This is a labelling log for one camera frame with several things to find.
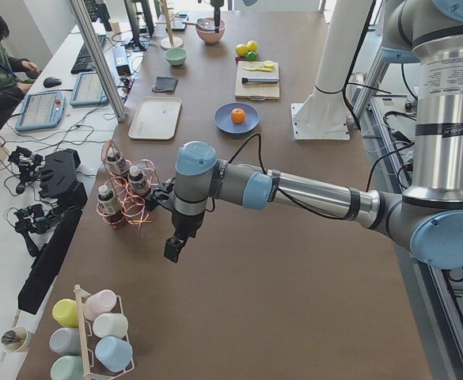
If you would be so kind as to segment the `mint green bowl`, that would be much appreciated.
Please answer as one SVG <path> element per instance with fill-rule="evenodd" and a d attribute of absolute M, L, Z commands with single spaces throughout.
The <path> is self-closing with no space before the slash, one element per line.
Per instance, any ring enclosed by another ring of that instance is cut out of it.
<path fill-rule="evenodd" d="M 165 59 L 173 67 L 181 66 L 187 59 L 187 51 L 182 47 L 173 47 L 165 52 Z"/>

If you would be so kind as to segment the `far teach pendant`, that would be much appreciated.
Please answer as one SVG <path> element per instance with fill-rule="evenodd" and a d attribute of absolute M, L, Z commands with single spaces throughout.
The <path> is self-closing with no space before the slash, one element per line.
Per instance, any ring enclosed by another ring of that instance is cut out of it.
<path fill-rule="evenodd" d="M 77 76 L 70 105 L 75 108 L 106 105 L 107 95 L 96 72 L 81 72 Z"/>

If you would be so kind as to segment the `teach pendant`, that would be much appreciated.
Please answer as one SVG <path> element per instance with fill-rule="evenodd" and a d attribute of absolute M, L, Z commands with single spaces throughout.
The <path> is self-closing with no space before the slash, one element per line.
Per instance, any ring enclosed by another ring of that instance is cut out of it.
<path fill-rule="evenodd" d="M 81 72 L 77 76 L 70 105 L 75 108 L 106 105 L 107 95 L 96 72 Z"/>
<path fill-rule="evenodd" d="M 23 103 L 16 131 L 56 127 L 63 117 L 65 96 L 60 90 L 29 94 Z"/>

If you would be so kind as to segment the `left rear tea bottle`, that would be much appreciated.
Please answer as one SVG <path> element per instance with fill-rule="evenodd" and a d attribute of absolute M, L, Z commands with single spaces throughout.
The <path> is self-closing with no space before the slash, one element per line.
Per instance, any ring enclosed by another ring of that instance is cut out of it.
<path fill-rule="evenodd" d="M 106 155 L 105 162 L 112 175 L 126 177 L 129 174 L 129 163 L 119 151 L 110 150 Z"/>

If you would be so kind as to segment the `orange tangerine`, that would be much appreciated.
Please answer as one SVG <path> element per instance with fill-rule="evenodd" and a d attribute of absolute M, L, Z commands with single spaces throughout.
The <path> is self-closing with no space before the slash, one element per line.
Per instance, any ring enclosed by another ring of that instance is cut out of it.
<path fill-rule="evenodd" d="M 246 120 L 246 112 L 243 108 L 234 108 L 230 113 L 230 118 L 234 124 L 242 124 Z"/>

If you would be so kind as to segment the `right rear tea bottle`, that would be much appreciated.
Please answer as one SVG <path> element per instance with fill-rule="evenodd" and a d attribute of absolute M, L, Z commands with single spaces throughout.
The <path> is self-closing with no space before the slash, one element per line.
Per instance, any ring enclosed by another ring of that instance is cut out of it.
<path fill-rule="evenodd" d="M 151 181 L 155 171 L 151 168 L 130 167 L 128 187 L 133 195 L 147 197 L 151 192 Z"/>

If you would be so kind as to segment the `pink mug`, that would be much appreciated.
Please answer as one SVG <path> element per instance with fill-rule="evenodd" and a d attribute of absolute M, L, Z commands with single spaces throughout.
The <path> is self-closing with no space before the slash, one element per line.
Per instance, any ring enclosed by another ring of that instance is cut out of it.
<path fill-rule="evenodd" d="M 109 289 L 98 291 L 88 297 L 84 303 L 84 316 L 86 319 L 94 321 L 102 314 L 110 312 L 116 305 L 116 293 Z"/>

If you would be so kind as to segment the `blue round plate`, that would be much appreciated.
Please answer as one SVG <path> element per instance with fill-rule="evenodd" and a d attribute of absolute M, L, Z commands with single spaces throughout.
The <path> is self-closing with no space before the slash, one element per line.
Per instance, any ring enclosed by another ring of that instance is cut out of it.
<path fill-rule="evenodd" d="M 240 108 L 245 112 L 245 120 L 242 123 L 234 123 L 232 111 Z M 214 122 L 221 130 L 231 135 L 244 135 L 254 130 L 260 122 L 260 114 L 249 104 L 228 103 L 222 105 L 214 114 Z"/>

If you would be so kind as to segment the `aluminium frame post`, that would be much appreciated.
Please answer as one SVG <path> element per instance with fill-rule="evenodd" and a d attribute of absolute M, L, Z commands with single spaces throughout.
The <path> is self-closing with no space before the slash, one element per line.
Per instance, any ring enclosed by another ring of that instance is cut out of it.
<path fill-rule="evenodd" d="M 89 50 L 97 76 L 100 79 L 101 85 L 108 98 L 108 102 L 112 106 L 112 110 L 115 113 L 117 120 L 122 122 L 126 119 L 125 107 L 123 106 L 123 102 L 117 92 L 111 71 L 108 68 L 101 45 L 97 40 L 92 22 L 87 14 L 85 3 L 83 0 L 69 0 L 69 5 L 82 35 L 82 39 Z"/>

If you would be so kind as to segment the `black keyboard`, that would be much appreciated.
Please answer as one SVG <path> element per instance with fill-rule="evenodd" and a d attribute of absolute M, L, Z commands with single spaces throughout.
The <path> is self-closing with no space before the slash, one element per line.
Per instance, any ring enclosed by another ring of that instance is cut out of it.
<path fill-rule="evenodd" d="M 77 58 L 74 61 L 72 68 L 70 69 L 71 74 L 80 74 L 84 72 L 95 71 L 92 56 L 89 53 L 88 48 L 85 44 L 82 45 Z"/>

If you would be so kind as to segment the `cream rabbit tray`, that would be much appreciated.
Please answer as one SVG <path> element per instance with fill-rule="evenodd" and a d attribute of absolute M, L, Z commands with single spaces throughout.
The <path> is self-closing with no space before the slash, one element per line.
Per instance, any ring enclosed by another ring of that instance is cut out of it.
<path fill-rule="evenodd" d="M 144 97 L 128 132 L 131 139 L 169 140 L 175 135 L 181 109 L 179 97 Z"/>

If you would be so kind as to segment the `upper lemon half slice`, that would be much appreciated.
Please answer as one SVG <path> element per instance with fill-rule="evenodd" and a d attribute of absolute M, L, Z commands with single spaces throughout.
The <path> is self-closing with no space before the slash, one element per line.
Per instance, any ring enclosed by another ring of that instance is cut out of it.
<path fill-rule="evenodd" d="M 268 67 L 268 68 L 272 68 L 272 67 L 275 66 L 275 63 L 273 61 L 271 61 L 271 60 L 265 60 L 264 61 L 264 66 Z"/>

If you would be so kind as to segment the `paper cup with items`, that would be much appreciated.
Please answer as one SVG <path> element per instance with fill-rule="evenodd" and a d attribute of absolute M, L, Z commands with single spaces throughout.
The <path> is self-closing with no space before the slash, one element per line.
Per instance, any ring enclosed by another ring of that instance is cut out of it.
<path fill-rule="evenodd" d="M 10 352 L 27 352 L 32 334 L 24 327 L 14 327 L 2 334 L 2 350 Z"/>

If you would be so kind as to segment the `pink bowl of ice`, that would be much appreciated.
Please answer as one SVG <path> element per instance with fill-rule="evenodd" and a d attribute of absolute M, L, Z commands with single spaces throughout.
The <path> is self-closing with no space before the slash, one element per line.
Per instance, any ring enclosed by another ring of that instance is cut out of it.
<path fill-rule="evenodd" d="M 223 19 L 220 22 L 220 31 L 215 33 L 214 31 L 205 31 L 198 27 L 195 27 L 196 33 L 199 38 L 206 44 L 216 44 L 223 37 L 226 30 L 226 23 Z"/>

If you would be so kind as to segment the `grey folded cloth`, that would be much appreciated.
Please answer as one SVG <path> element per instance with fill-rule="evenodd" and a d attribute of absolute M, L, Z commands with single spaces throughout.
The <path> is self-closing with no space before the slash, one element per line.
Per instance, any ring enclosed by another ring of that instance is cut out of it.
<path fill-rule="evenodd" d="M 152 91 L 155 93 L 173 93 L 178 79 L 174 77 L 157 76 Z"/>

